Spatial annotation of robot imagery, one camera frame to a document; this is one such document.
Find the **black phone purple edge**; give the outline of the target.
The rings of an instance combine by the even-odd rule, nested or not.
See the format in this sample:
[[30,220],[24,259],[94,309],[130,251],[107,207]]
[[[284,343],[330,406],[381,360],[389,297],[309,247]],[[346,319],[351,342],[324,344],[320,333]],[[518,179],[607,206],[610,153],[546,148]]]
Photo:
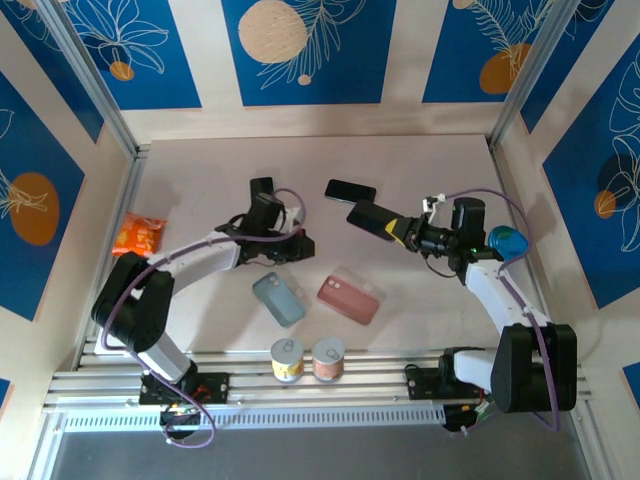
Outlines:
[[368,200],[359,200],[346,217],[346,221],[365,232],[386,242],[394,242],[395,239],[386,231],[387,225],[399,218],[394,211],[381,207]]

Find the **blue-grey phone case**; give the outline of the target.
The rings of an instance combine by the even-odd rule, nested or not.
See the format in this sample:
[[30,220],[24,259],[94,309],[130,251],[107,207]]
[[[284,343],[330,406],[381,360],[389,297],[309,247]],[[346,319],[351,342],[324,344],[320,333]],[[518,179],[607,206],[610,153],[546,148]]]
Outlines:
[[294,290],[275,272],[257,280],[252,292],[282,328],[290,328],[307,314]]

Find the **pink phone case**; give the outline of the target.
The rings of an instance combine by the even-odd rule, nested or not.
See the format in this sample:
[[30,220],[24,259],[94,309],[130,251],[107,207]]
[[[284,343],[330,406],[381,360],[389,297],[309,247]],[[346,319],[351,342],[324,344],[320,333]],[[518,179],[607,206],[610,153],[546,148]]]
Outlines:
[[335,275],[324,280],[317,298],[360,325],[369,325],[380,307],[377,297]]

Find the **black phone teal edge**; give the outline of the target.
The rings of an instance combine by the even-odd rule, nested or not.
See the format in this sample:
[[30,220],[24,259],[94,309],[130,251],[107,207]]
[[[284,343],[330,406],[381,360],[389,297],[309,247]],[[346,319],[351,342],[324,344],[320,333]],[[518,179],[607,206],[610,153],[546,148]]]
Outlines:
[[339,202],[356,204],[361,200],[373,202],[375,200],[376,193],[377,189],[375,187],[338,179],[330,179],[326,186],[324,197]]

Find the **blue round plastic container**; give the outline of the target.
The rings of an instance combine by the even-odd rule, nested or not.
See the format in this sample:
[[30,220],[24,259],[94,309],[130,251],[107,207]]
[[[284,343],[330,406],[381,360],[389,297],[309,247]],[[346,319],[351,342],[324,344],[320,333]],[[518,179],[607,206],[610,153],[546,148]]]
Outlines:
[[521,257],[529,249],[526,237],[519,230],[506,225],[497,226],[491,230],[488,244],[501,255],[504,261]]

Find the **yellow tin can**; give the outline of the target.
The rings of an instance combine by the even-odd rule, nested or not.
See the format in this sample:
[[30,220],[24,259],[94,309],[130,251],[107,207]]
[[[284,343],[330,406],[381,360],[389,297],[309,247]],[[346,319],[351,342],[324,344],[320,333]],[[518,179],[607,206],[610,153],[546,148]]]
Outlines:
[[283,383],[297,381],[304,372],[304,347],[294,338],[277,340],[271,347],[274,377]]

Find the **pink tin can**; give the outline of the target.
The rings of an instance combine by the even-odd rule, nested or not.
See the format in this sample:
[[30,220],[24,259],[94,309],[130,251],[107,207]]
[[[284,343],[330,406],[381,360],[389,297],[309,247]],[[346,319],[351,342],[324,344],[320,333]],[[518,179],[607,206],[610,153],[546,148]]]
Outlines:
[[323,382],[339,379],[344,372],[344,343],[335,337],[318,340],[312,347],[312,370],[314,376]]

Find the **orange snack bag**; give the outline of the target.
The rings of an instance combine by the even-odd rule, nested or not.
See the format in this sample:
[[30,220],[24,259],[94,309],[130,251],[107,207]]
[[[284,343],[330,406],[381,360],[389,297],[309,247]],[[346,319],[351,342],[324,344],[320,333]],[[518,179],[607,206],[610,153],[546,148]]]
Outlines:
[[167,222],[127,212],[111,253],[115,257],[133,252],[148,257],[160,249]]

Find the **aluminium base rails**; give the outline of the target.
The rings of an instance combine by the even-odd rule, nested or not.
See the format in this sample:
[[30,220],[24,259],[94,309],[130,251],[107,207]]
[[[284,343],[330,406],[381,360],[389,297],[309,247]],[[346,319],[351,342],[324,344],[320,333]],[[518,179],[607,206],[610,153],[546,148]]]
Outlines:
[[[199,370],[228,373],[227,403],[251,407],[342,407],[407,404],[404,368],[408,364],[435,367],[438,350],[416,350],[409,356],[388,352],[349,351],[344,372],[334,382],[322,382],[311,371],[294,383],[275,379],[267,351],[195,354]],[[44,409],[119,408],[138,403],[142,368],[120,355],[84,354],[77,369],[53,374]]]

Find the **aluminium side rail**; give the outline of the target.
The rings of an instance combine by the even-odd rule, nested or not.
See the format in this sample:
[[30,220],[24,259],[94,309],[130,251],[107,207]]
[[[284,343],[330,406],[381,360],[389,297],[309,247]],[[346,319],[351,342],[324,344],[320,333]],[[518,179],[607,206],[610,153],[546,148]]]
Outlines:
[[92,306],[100,292],[104,278],[111,271],[113,259],[111,254],[112,244],[118,235],[120,224],[124,219],[125,213],[133,204],[148,151],[148,145],[143,146],[130,162],[119,187],[116,201],[110,210],[105,237],[101,243],[100,254],[95,266],[90,290],[87,294],[78,333],[74,341],[74,355],[70,361],[71,371],[76,371],[79,368],[87,338],[95,336],[95,332],[100,330],[100,327],[96,326],[91,319]]
[[489,154],[500,184],[498,192],[504,197],[507,204],[512,226],[523,230],[524,236],[528,238],[528,247],[525,252],[508,260],[506,265],[502,267],[500,276],[505,277],[506,273],[511,274],[513,276],[511,283],[513,288],[516,288],[519,287],[519,283],[516,282],[516,274],[527,271],[528,280],[525,282],[525,286],[521,287],[521,293],[517,295],[517,298],[527,305],[523,316],[529,322],[530,327],[541,336],[543,329],[552,325],[549,282],[543,272],[538,251],[530,238],[532,228],[529,226],[529,220],[520,204],[520,195],[514,178],[501,153],[496,153],[492,148],[489,148]]

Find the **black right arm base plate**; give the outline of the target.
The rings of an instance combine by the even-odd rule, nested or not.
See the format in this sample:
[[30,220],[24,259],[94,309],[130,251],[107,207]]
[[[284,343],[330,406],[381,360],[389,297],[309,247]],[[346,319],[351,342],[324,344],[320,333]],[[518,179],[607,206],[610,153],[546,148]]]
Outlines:
[[453,376],[443,376],[437,368],[409,364],[404,368],[404,376],[410,400],[481,401],[486,397],[480,387]]

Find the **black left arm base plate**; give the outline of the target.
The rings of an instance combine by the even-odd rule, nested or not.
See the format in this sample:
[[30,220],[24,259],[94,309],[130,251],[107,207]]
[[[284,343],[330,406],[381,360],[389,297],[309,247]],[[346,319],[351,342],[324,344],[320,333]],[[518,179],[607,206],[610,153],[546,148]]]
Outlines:
[[140,405],[187,403],[190,397],[203,405],[227,402],[230,375],[228,373],[187,373],[172,388],[151,374],[141,377]]

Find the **aluminium corner post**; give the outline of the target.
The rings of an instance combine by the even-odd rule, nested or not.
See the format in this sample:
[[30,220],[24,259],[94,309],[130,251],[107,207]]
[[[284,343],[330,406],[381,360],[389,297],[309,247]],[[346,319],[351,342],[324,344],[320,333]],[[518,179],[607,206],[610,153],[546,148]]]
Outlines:
[[133,161],[139,145],[99,69],[58,0],[34,0],[37,10],[114,138]]
[[498,118],[486,137],[490,153],[494,153],[520,113],[542,71],[575,13],[580,0],[554,0],[548,17],[534,40],[524,65],[507,94]]

